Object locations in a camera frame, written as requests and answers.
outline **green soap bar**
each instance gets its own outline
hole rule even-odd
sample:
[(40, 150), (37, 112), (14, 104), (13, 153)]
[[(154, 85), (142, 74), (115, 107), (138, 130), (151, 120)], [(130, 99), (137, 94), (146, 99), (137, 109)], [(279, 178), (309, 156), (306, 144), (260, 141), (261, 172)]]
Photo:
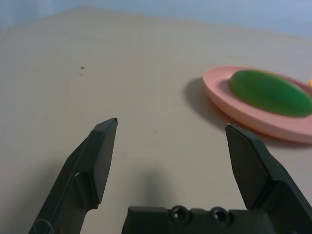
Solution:
[(271, 113), (291, 117), (312, 114), (311, 96), (277, 75), (238, 71), (230, 78), (230, 89), (244, 102)]

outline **tabletop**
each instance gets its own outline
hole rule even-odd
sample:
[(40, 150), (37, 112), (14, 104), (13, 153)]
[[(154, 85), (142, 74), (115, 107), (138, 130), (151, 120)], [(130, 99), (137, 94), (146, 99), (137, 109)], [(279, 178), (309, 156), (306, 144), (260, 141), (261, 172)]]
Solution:
[[(244, 209), (202, 74), (221, 65), (308, 82), (312, 42), (90, 7), (0, 41), (0, 233), (27, 233), (70, 153), (118, 118), (102, 204), (82, 234), (119, 234), (130, 205)], [(264, 137), (312, 202), (312, 147)]]

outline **screw hole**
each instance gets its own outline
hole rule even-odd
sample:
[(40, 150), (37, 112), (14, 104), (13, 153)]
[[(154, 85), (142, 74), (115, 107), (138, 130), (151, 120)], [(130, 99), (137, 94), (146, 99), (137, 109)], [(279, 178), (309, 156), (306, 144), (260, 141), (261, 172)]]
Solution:
[(183, 209), (176, 208), (174, 209), (174, 216), (177, 220), (183, 221), (186, 217), (186, 214)]
[(214, 214), (214, 217), (219, 222), (225, 222), (227, 220), (227, 215), (223, 211), (216, 211), (216, 213)]
[(169, 212), (172, 221), (177, 225), (185, 225), (189, 222), (191, 214), (183, 206), (175, 206)]

